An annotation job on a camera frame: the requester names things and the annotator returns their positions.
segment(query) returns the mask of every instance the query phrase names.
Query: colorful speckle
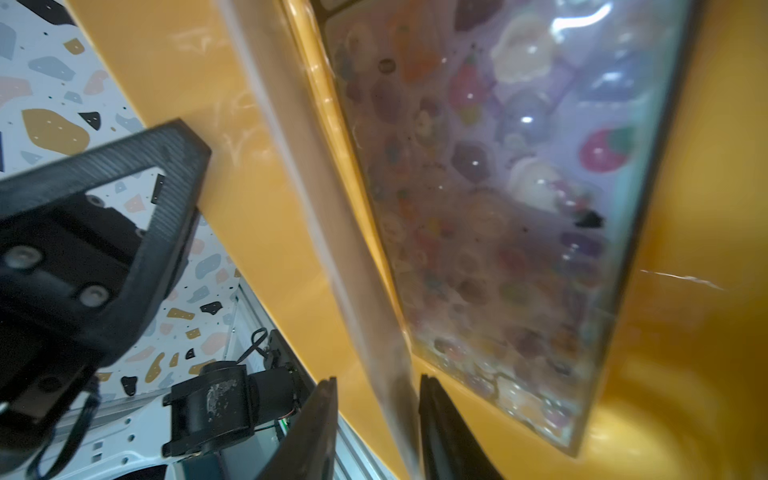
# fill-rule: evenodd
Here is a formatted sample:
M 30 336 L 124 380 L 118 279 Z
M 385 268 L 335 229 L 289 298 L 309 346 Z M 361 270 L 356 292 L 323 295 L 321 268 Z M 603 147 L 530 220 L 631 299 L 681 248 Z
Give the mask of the colorful speckle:
M 48 77 L 58 78 L 63 81 L 70 81 L 74 78 L 74 70 L 56 57 L 40 57 L 30 60 L 27 64 L 31 70 L 38 71 Z
M 201 253 L 203 253 L 204 248 L 205 248 L 205 242 L 203 242 L 199 238 L 196 238 L 192 240 L 192 247 L 190 248 L 190 253 L 193 253 L 195 255 L 200 255 Z
M 202 305 L 200 307 L 200 311 L 204 313 L 210 313 L 211 315 L 216 315 L 219 313 L 219 310 L 221 310 L 221 302 L 211 302 L 206 303 L 205 305 Z
M 194 313 L 185 312 L 183 310 L 179 310 L 178 308 L 172 308 L 168 310 L 168 314 L 166 316 L 168 318 L 183 318 L 185 320 L 192 320 L 194 318 Z
M 31 152 L 23 151 L 23 150 L 21 154 L 22 154 L 22 158 L 30 165 L 34 165 L 38 163 L 38 161 L 42 158 L 40 155 L 33 154 Z
M 144 129 L 138 118 L 125 118 L 120 116 L 120 114 L 116 114 L 114 116 L 114 121 L 132 134 L 136 134 Z
M 129 356 L 125 359 L 126 363 L 130 362 L 140 362 L 141 360 L 148 359 L 150 355 L 154 353 L 154 347 L 152 345 L 148 346 L 147 348 L 141 350 L 139 353 L 133 356 Z
M 210 360 L 208 360 L 208 361 L 206 361 L 206 362 L 198 363 L 197 365 L 192 365 L 192 366 L 190 367 L 190 371 L 189 371 L 190 375 L 200 375 L 200 370 L 201 370 L 201 369 L 202 369 L 202 368 L 203 368 L 205 365 L 208 365 L 209 363 L 213 363 L 213 362 L 215 362 L 215 361 L 216 361 L 216 360 L 214 360 L 214 359 L 210 359 Z
M 144 202 L 141 201 L 140 194 L 136 194 L 129 201 L 125 202 L 125 204 L 123 204 L 123 207 L 125 207 L 125 210 L 130 214 L 135 214 L 136 212 L 141 212 L 147 209 L 144 206 Z
M 84 151 L 91 141 L 83 127 L 53 111 L 44 108 L 23 110 L 22 118 L 29 140 L 40 148 L 75 155 Z
M 227 273 L 225 269 L 221 269 L 218 272 L 216 272 L 216 284 L 224 283 L 227 281 L 227 279 L 230 277 L 230 274 Z
M 78 113 L 80 118 L 93 127 L 94 130 L 101 128 L 101 115 L 97 111 L 87 111 L 84 113 Z
M 161 388 L 161 389 L 166 389 L 166 388 L 168 388 L 169 386 L 171 386 L 173 384 L 174 384 L 174 373 L 173 372 L 169 372 L 165 376 L 165 378 L 162 379 L 161 382 L 157 384 L 157 387 Z
M 203 285 L 202 287 L 195 290 L 194 293 L 192 293 L 192 297 L 189 300 L 187 300 L 187 303 L 195 303 L 209 295 L 210 295 L 210 290 L 208 290 L 207 286 Z
M 13 100 L 14 98 L 27 97 L 31 94 L 32 87 L 29 85 L 29 80 L 25 80 L 24 78 L 0 77 L 0 108 L 5 105 L 6 102 Z
M 221 265 L 221 255 L 215 253 L 210 257 L 201 260 L 194 269 L 194 275 L 198 280 L 202 280 L 208 273 L 215 271 Z
M 16 49 L 16 30 L 0 23 L 0 57 L 13 59 L 13 51 Z
M 127 396 L 134 396 L 136 395 L 136 382 L 139 380 L 136 376 L 124 376 L 120 379 L 120 384 L 123 386 L 123 391 L 125 391 L 125 395 Z
M 64 48 L 66 48 L 67 51 L 73 55 L 80 55 L 85 51 L 83 44 L 80 43 L 80 41 L 76 38 L 73 38 L 70 41 L 65 41 Z
M 96 95 L 104 91 L 104 80 L 109 77 L 104 70 L 97 70 L 91 74 L 88 82 L 83 88 L 83 93 L 86 95 Z
M 54 0 L 17 0 L 20 4 L 51 25 L 74 25 L 67 9 Z
M 157 327 L 157 319 L 152 319 L 152 321 L 147 325 L 147 329 L 144 331 L 144 336 L 151 336 L 154 334 L 154 329 Z
M 154 362 L 152 362 L 152 365 L 149 366 L 149 370 L 147 370 L 147 375 L 144 377 L 144 381 L 146 383 L 154 382 L 154 380 L 160 375 L 160 372 L 163 371 L 163 369 L 160 367 L 160 361 L 164 357 L 165 357 L 165 353 L 161 353 L 154 359 Z
M 205 339 L 200 349 L 206 355 L 213 355 L 218 352 L 227 344 L 227 334 L 222 332 L 211 333 L 208 338 Z
M 64 94 L 64 99 L 65 100 L 69 100 L 69 101 L 73 101 L 76 104 L 82 104 L 83 103 L 83 98 L 80 96 L 80 94 L 74 93 L 73 91 L 68 91 L 67 93 L 65 93 Z

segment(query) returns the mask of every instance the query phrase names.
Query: yellow plastic panel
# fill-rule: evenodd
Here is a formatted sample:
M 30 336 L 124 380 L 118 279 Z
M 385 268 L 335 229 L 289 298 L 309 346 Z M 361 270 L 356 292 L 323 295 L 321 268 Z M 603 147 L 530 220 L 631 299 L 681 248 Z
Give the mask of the yellow plastic panel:
M 339 377 L 342 414 L 404 478 L 215 7 L 71 7 L 145 124 L 181 116 L 219 151 L 203 212 L 310 373 Z M 413 359 L 506 477 L 768 476 L 767 58 L 764 2 L 708 2 L 578 458 Z M 347 194 L 364 224 L 362 189 Z
M 75 1 L 69 8 L 144 125 L 181 117 L 211 146 L 201 211 L 310 375 L 337 377 L 345 419 L 405 478 L 216 5 Z

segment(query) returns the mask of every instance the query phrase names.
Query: black plastic part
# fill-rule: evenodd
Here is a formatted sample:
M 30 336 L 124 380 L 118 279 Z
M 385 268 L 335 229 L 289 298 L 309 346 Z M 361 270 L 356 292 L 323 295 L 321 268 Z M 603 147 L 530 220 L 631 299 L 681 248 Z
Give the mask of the black plastic part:
M 317 384 L 258 480 L 330 480 L 336 455 L 336 378 Z
M 278 330 L 272 330 L 270 341 L 267 343 L 264 368 L 269 370 L 280 367 L 285 367 L 293 374 L 293 391 L 296 393 L 296 400 L 299 405 L 304 405 L 315 387 L 315 381 L 293 353 L 283 334 Z
M 240 358 L 237 359 L 237 363 L 242 363 L 243 360 L 248 358 L 248 356 L 253 352 L 258 352 L 259 355 L 261 355 L 263 358 L 266 358 L 266 351 L 261 348 L 261 343 L 266 340 L 269 333 L 266 331 L 266 328 L 261 327 L 260 329 L 257 329 L 255 332 L 250 334 L 250 346 L 246 349 L 245 352 L 243 352 L 243 355 L 240 355 Z
M 170 442 L 164 457 L 225 449 L 253 434 L 248 375 L 244 365 L 213 362 L 200 375 L 170 388 Z
M 186 265 L 209 158 L 210 148 L 172 121 L 0 181 L 0 399 L 8 402 L 0 474 L 43 444 L 94 371 L 119 359 L 154 317 Z M 139 237 L 84 192 L 149 167 L 166 178 Z M 40 260 L 13 268 L 5 255 L 19 245 Z M 108 300 L 86 306 L 79 293 L 94 284 Z
M 124 376 L 120 379 L 120 384 L 123 386 L 123 391 L 127 396 L 136 395 L 136 382 L 139 378 L 137 376 Z
M 221 306 L 221 302 L 211 302 L 206 303 L 205 305 L 200 306 L 200 311 L 203 313 L 210 313 L 211 315 L 216 315 L 219 313 L 219 310 L 221 310 L 223 307 Z
M 51 25 L 75 25 L 66 7 L 54 0 L 17 0 Z
M 422 375 L 419 414 L 427 480 L 502 480 L 440 382 Z
M 285 367 L 251 373 L 248 388 L 256 425 L 281 419 L 294 409 L 293 374 Z
M 168 468 L 168 465 L 147 467 L 141 470 L 128 472 L 125 475 L 117 477 L 115 480 L 164 480 L 166 468 Z
M 160 198 L 160 190 L 163 190 L 163 184 L 165 183 L 165 175 L 157 174 L 157 179 L 154 181 L 154 189 L 152 190 L 151 204 L 156 204 L 157 199 Z
M 40 461 L 42 460 L 45 452 L 48 450 L 48 447 L 51 445 L 51 440 L 53 439 L 52 435 L 48 437 L 48 441 L 45 443 L 45 446 L 40 449 L 40 452 L 35 455 L 35 457 L 27 466 L 27 480 L 50 480 L 51 478 L 54 478 L 56 475 L 58 475 L 61 470 L 64 470 L 64 467 L 67 466 L 70 460 L 72 460 L 72 457 L 74 457 L 74 454 L 77 453 L 78 449 L 80 448 L 80 444 L 83 441 L 85 434 L 88 433 L 88 429 L 91 427 L 91 422 L 93 421 L 94 415 L 96 415 L 96 411 L 101 404 L 101 396 L 98 393 L 98 385 L 99 381 L 96 377 L 92 376 L 88 380 L 88 383 L 84 388 L 84 391 L 88 392 L 88 398 L 85 400 L 85 404 L 80 410 L 80 415 L 78 416 L 77 421 L 74 423 L 74 426 L 72 427 L 72 430 L 67 437 L 67 441 L 64 443 L 64 446 L 61 447 L 61 451 L 58 453 L 53 465 L 51 465 L 45 474 L 41 475 Z
M 162 168 L 166 177 L 151 224 L 115 298 L 100 309 L 75 318 L 69 309 L 44 313 L 40 309 L 30 310 L 35 306 L 29 297 L 33 283 L 25 283 L 23 289 L 17 287 L 28 273 L 3 267 L 3 309 L 23 316 L 25 321 L 36 323 L 47 332 L 63 333 L 76 343 L 103 353 L 101 364 L 112 364 L 141 336 L 169 291 L 169 284 L 180 276 L 182 257 L 197 225 L 195 203 L 209 158 L 210 148 L 184 122 L 176 120 L 0 182 L 0 250 L 4 253 L 16 244 L 15 238 L 23 229 L 20 216 L 29 213 L 24 221 L 33 221 L 46 208 L 73 195 L 149 167 Z M 43 244 L 36 247 L 46 257 L 46 250 L 55 247 L 58 237 L 52 233 L 41 241 Z M 90 239 L 80 242 L 79 247 L 88 252 L 99 250 Z M 91 270 L 98 266 L 96 262 L 86 261 L 81 268 Z

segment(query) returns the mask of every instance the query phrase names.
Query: black cable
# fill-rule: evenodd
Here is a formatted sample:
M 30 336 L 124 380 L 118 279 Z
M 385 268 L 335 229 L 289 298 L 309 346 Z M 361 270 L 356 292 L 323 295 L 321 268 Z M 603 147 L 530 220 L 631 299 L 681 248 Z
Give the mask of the black cable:
M 260 336 L 259 339 L 256 340 L 256 335 L 258 333 L 261 333 L 262 336 Z M 262 357 L 266 358 L 266 351 L 264 349 L 260 348 L 259 345 L 261 345 L 261 343 L 267 338 L 268 335 L 269 335 L 269 333 L 266 331 L 266 328 L 264 328 L 264 327 L 261 327 L 257 331 L 251 333 L 250 334 L 250 347 L 248 347 L 248 350 L 243 352 L 243 355 L 241 355 L 240 358 L 237 359 L 237 361 L 235 363 L 240 363 L 243 360 L 245 360 L 251 353 L 253 353 L 254 350 L 256 350 L 259 353 L 259 355 L 261 355 Z
M 45 473 L 45 475 L 40 475 L 40 461 L 53 441 L 53 432 L 51 432 L 51 435 L 48 437 L 45 445 L 43 445 L 43 448 L 32 459 L 32 462 L 27 467 L 27 480 L 49 480 L 50 478 L 55 477 L 61 470 L 64 470 L 64 467 L 67 466 L 69 461 L 72 460 L 72 457 L 74 457 L 74 454 L 80 448 L 85 433 L 91 427 L 91 421 L 93 420 L 94 415 L 96 415 L 98 406 L 101 404 L 101 396 L 98 392 L 98 378 L 92 376 L 91 379 L 88 380 L 88 383 L 85 384 L 83 392 L 88 392 L 88 398 L 85 400 L 85 405 L 83 405 L 83 408 L 80 411 L 78 420 L 74 423 L 72 431 L 69 432 L 67 441 L 59 452 L 53 466 Z
M 261 427 L 260 429 L 253 430 L 253 433 L 261 432 L 262 430 L 276 429 L 277 425 L 269 425 L 267 427 Z

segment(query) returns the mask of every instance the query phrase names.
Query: bolt head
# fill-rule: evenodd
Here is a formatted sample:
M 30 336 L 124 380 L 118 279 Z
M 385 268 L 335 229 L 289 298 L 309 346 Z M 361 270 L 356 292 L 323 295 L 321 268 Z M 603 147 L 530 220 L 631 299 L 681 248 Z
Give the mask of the bolt head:
M 109 290 L 101 285 L 86 286 L 78 297 L 80 303 L 85 306 L 96 308 L 104 305 L 109 300 Z
M 104 201 L 95 195 L 86 195 L 85 198 L 88 199 L 88 203 L 90 203 L 91 205 L 95 205 L 96 207 L 101 207 L 101 208 L 106 207 L 106 205 L 104 204 Z
M 29 245 L 16 245 L 5 252 L 3 260 L 12 269 L 28 270 L 43 260 L 43 254 Z

